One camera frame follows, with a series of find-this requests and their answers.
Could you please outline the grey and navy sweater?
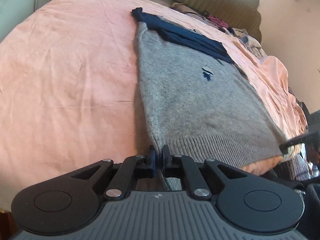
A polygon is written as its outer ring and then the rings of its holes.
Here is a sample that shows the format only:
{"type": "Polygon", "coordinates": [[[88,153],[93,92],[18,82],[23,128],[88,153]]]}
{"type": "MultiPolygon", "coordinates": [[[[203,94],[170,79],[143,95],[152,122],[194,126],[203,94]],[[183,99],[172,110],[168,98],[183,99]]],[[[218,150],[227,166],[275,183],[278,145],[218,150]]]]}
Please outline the grey and navy sweater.
{"type": "Polygon", "coordinates": [[[148,14],[137,22],[139,87],[157,152],[208,158],[262,175],[283,159],[284,133],[222,43],[148,14]]]}

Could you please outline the pile of mixed clothes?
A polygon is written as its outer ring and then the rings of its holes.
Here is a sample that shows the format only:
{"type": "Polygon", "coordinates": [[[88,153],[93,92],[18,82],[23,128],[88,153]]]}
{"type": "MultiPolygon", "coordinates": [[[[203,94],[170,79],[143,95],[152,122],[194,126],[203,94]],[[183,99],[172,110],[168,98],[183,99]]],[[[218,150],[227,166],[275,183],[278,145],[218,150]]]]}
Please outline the pile of mixed clothes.
{"type": "Polygon", "coordinates": [[[197,12],[188,6],[183,5],[182,3],[172,3],[170,8],[195,18],[215,29],[219,29],[221,32],[227,35],[236,37],[240,43],[258,59],[267,57],[267,54],[263,50],[260,42],[250,36],[246,29],[232,28],[225,21],[212,15],[197,12]]]}

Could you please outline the pink bed sheet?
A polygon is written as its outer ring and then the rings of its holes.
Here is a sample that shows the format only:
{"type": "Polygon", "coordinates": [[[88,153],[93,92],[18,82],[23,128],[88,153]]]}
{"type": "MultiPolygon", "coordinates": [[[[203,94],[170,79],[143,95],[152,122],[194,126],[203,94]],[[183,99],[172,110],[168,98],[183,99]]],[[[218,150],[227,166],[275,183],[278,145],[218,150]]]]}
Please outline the pink bed sheet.
{"type": "Polygon", "coordinates": [[[148,0],[53,0],[1,42],[1,209],[22,189],[110,158],[148,151],[136,8],[222,43],[286,140],[306,118],[287,70],[237,38],[148,0]]]}

